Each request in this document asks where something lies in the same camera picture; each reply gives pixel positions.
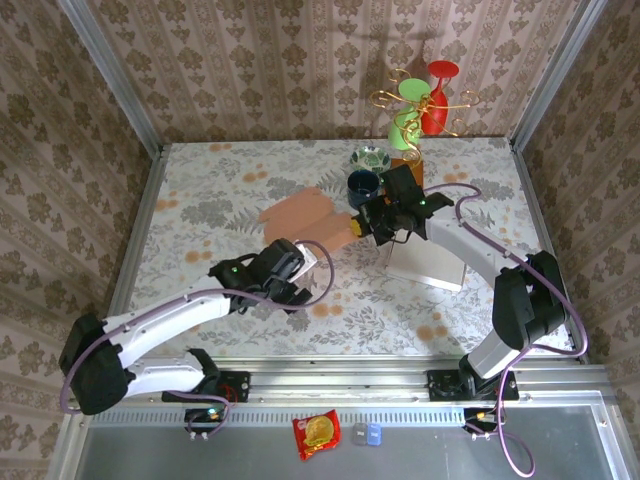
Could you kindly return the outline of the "white paper box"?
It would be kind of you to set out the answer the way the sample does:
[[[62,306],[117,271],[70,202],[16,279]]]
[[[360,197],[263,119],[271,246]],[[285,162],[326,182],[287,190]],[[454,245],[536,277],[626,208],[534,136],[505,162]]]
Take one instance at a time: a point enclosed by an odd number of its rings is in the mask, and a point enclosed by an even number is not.
[[[443,247],[411,235],[406,243],[393,244],[386,271],[394,278],[459,292],[464,284],[466,265]]]

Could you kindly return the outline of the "dark blue mug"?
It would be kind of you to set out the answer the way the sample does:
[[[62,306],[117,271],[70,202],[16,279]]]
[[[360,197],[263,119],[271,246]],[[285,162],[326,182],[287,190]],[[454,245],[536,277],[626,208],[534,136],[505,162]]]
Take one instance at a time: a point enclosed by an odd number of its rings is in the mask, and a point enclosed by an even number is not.
[[[348,203],[355,210],[377,197],[380,190],[380,177],[369,170],[356,170],[347,179]]]

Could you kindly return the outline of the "green leaf pattern bowl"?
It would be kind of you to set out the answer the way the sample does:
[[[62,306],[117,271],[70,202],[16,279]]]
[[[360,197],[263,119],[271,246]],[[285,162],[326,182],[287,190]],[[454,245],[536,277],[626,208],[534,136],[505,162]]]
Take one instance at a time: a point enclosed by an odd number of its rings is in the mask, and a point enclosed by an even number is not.
[[[380,147],[363,146],[351,154],[349,164],[354,171],[367,170],[374,174],[381,174],[391,168],[391,157]]]

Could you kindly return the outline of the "green wine glass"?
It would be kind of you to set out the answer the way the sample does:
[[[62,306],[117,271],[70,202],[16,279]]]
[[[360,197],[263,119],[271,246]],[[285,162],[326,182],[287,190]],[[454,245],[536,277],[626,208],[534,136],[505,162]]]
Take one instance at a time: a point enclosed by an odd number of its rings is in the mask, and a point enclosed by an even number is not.
[[[400,82],[398,95],[406,103],[394,117],[389,130],[389,142],[400,151],[412,150],[422,135],[422,113],[418,110],[423,98],[431,93],[429,84],[418,78]]]

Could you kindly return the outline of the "floral tablecloth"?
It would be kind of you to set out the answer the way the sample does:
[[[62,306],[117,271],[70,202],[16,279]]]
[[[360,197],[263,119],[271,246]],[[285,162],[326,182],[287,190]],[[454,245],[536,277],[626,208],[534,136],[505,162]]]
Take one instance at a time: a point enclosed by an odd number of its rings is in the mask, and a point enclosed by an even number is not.
[[[218,261],[257,252],[262,211],[317,187],[348,210],[347,179],[359,140],[191,143],[171,147],[131,305],[167,298]],[[504,242],[541,249],[508,142],[428,138],[425,182],[457,199],[482,198],[463,214]],[[286,314],[264,306],[196,326],[155,349],[173,357],[202,348],[214,357],[402,355],[460,357],[490,331],[493,292],[474,271],[452,293],[386,271],[387,251],[361,240],[318,263],[301,285],[323,301]]]

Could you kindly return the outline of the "red wine glass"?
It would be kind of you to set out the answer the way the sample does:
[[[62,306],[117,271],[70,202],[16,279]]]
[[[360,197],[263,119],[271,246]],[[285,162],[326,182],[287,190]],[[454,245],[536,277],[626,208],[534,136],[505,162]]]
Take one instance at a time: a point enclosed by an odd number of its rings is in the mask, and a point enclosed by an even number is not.
[[[440,135],[446,126],[449,104],[444,88],[451,79],[459,73],[459,67],[447,60],[436,60],[427,65],[428,73],[437,80],[436,86],[430,93],[426,112],[421,117],[424,135]]]

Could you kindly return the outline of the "small black controller board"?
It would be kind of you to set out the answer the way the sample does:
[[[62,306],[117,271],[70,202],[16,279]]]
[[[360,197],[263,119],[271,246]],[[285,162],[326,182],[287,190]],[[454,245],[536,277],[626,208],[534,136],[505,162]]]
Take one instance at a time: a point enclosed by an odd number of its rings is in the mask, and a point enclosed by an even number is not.
[[[464,408],[463,429],[470,434],[494,434],[498,431],[498,415],[495,408]]]
[[[191,408],[184,414],[185,430],[193,435],[212,435],[224,422],[223,407]]]

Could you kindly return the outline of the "red snack packet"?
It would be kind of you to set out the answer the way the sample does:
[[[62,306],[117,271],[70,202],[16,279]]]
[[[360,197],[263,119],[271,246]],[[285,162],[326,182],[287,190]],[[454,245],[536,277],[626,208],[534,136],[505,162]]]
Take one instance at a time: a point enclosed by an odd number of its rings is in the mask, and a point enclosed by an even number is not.
[[[318,452],[335,448],[342,437],[340,421],[335,409],[324,414],[293,419],[292,427],[302,461],[307,461]]]

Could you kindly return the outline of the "grey metal shelf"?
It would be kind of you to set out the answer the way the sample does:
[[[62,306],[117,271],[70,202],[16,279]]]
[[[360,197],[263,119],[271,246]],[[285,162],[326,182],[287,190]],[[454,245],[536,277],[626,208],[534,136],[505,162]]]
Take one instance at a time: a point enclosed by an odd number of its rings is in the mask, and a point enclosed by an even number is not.
[[[89,422],[59,445],[46,480],[640,480],[614,417],[596,402],[510,408],[507,450],[463,426],[381,427],[380,446],[358,446],[353,425],[341,425],[335,448],[302,461],[292,423],[225,425],[192,440],[183,427]]]

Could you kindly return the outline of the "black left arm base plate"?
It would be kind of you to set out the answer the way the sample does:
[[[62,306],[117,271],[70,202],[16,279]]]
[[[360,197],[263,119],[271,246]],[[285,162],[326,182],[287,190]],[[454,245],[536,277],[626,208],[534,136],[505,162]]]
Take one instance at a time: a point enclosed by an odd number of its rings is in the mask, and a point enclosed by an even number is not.
[[[251,374],[247,371],[221,370],[216,377],[205,377],[189,394],[213,395],[230,403],[247,403],[251,387]]]

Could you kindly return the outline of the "aluminium side rail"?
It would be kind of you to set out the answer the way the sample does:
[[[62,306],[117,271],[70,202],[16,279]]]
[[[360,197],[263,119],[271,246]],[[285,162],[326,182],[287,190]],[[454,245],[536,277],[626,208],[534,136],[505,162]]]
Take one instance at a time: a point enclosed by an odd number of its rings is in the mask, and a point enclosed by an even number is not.
[[[540,245],[557,259],[561,278],[566,280],[566,268],[561,263],[562,248],[557,242],[558,226],[554,224],[560,218],[560,214],[554,210],[560,206],[560,188],[542,171],[544,158],[538,150],[534,150],[530,156],[514,145],[513,141],[509,141],[509,146],[514,155]]]
[[[127,323],[131,315],[130,302],[135,287],[141,257],[146,245],[151,220],[159,199],[159,193],[165,178],[171,146],[162,147],[152,161],[147,181],[138,204],[130,236],[124,251],[124,257],[113,291],[107,318],[102,321],[102,332],[98,336],[98,345],[107,340],[107,335],[116,333],[121,325],[120,317]]]

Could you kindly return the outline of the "aluminium cross rail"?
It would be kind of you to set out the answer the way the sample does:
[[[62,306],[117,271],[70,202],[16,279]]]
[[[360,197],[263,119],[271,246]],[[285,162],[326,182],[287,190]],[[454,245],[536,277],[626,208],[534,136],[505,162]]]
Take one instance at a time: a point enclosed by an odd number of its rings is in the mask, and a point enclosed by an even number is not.
[[[326,400],[340,397],[355,401],[409,402],[427,398],[434,402],[489,402],[430,396],[429,374],[441,371],[446,383],[458,372],[453,360],[390,358],[240,358],[208,359],[202,352],[182,358],[143,358],[129,367],[80,368],[72,381],[72,396],[87,415],[104,412],[125,398],[163,393],[174,402],[180,393],[196,387],[221,370],[251,374],[248,402],[268,396]]]

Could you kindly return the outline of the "aluminium frame post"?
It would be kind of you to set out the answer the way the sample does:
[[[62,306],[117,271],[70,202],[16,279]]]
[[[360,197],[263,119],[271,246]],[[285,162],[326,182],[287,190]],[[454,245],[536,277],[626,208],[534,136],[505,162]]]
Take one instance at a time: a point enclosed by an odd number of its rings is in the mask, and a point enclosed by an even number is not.
[[[117,104],[124,112],[137,138],[152,160],[157,160],[163,143],[147,115],[140,95],[128,79],[122,63],[117,58],[96,17],[86,0],[59,0],[95,66],[111,89]]]
[[[511,146],[514,152],[522,152],[549,108],[562,82],[569,73],[597,20],[605,9],[607,0],[580,0],[566,30],[534,89],[513,134]]]

